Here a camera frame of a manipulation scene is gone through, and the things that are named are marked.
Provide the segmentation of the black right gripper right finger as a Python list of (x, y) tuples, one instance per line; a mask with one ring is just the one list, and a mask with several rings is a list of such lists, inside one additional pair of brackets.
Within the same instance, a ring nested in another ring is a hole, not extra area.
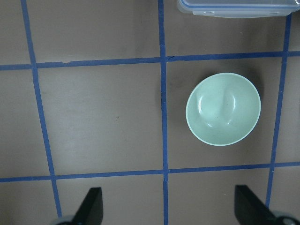
[(247, 185), (236, 185), (234, 214), (240, 225), (272, 225), (275, 215)]

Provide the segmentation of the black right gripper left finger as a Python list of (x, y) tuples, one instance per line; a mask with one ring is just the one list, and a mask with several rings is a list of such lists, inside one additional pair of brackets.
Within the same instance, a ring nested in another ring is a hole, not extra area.
[(103, 215), (102, 189), (92, 187), (74, 216), (74, 225), (100, 225)]

